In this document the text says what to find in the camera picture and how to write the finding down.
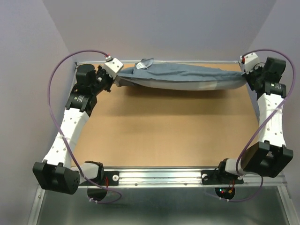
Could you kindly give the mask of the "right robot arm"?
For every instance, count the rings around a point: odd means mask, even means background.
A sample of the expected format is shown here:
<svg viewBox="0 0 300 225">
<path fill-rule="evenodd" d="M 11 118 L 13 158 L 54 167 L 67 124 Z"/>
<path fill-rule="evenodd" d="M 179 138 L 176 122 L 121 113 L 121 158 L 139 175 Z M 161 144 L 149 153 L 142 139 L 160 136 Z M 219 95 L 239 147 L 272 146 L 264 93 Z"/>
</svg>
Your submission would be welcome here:
<svg viewBox="0 0 300 225">
<path fill-rule="evenodd" d="M 255 91 L 259 108 L 257 142 L 249 142 L 237 159 L 224 159 L 216 170 L 221 183 L 246 174 L 275 178 L 292 160 L 283 135 L 283 103 L 286 86 L 280 83 L 286 61 L 268 57 L 260 62 L 256 53 L 240 58 L 240 67 L 251 90 Z"/>
</svg>

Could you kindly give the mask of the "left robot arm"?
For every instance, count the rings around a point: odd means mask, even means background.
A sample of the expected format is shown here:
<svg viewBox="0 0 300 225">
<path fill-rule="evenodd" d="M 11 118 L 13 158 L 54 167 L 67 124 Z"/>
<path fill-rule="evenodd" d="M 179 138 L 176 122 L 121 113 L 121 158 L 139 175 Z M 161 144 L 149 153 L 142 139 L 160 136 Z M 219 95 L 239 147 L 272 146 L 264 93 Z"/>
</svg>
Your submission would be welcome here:
<svg viewBox="0 0 300 225">
<path fill-rule="evenodd" d="M 102 163 L 86 161 L 75 167 L 71 164 L 81 131 L 97 103 L 97 95 L 110 91 L 113 78 L 101 66 L 95 68 L 92 64 L 79 65 L 75 78 L 54 142 L 43 161 L 36 162 L 32 169 L 42 189 L 69 195 L 88 180 L 95 185 L 108 185 Z"/>
</svg>

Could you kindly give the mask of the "blue grey pillowcase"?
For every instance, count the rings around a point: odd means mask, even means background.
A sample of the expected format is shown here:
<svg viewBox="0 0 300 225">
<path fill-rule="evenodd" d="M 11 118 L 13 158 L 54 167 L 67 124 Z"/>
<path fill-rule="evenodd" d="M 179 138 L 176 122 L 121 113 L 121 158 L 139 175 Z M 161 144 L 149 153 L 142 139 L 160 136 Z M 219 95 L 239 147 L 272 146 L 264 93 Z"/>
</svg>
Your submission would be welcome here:
<svg viewBox="0 0 300 225">
<path fill-rule="evenodd" d="M 181 63 L 158 63 L 142 59 L 133 67 L 122 69 L 115 84 L 144 86 L 166 90 L 231 90 L 246 84 L 241 72 Z"/>
</svg>

